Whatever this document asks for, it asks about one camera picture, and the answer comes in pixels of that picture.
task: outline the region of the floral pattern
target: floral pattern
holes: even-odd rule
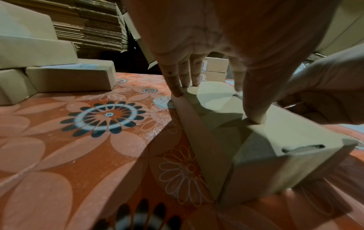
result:
[[[162,76],[117,73],[110,92],[1,106],[0,229],[364,229],[362,145],[324,179],[218,208],[170,96]]]

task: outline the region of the white label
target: white label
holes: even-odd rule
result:
[[[45,69],[96,69],[98,64],[69,64],[69,65],[55,65],[55,66],[42,66]]]
[[[206,80],[206,74],[201,74],[201,81],[207,81]]]
[[[203,60],[202,61],[202,71],[206,71],[206,67],[207,67],[207,60]]]

